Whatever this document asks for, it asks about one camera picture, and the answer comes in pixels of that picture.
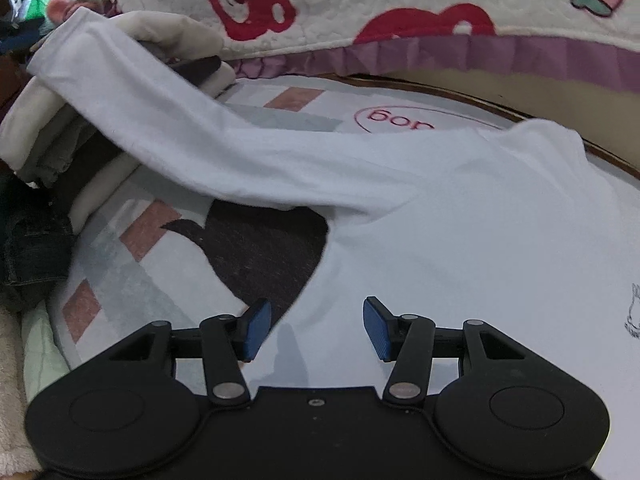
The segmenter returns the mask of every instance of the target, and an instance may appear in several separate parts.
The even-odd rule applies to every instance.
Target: denim fabric
[[[47,195],[13,174],[0,176],[0,280],[19,286],[66,278],[73,237]]]

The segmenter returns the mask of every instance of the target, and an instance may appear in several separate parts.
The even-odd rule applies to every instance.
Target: circular pad
[[[521,430],[550,428],[564,415],[560,399],[540,388],[512,386],[500,390],[489,402],[494,415]]]
[[[130,426],[144,412],[145,401],[138,394],[107,388],[78,397],[71,405],[69,414],[85,430],[115,431]]]
[[[447,385],[434,421],[473,463],[518,476],[555,476],[583,466],[609,433],[604,403],[584,384],[509,361]]]
[[[80,367],[37,396],[25,428],[40,461],[82,478],[153,469],[196,430],[186,386],[145,362]]]

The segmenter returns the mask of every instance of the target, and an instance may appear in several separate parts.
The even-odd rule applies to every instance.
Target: green fabric
[[[35,18],[43,18],[47,10],[47,1],[49,0],[31,0],[27,13],[24,15],[24,20],[28,21],[34,20]]]
[[[24,345],[24,391],[27,402],[69,372],[53,339],[49,314],[42,301],[22,316]]]

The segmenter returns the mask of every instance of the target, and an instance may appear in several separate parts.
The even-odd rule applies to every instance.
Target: black heart shape
[[[162,226],[202,249],[213,271],[245,304],[268,298],[272,323],[296,301],[326,243],[324,218],[306,207],[288,211],[214,200],[204,227],[192,220]]]

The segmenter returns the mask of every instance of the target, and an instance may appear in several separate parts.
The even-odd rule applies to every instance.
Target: stack of folded clothes
[[[211,98],[236,79],[218,57],[222,38],[206,25],[147,11],[111,20]],[[73,235],[139,162],[38,78],[27,83],[0,123],[0,159],[15,172],[0,183],[1,288],[6,304],[23,310],[66,277]]]

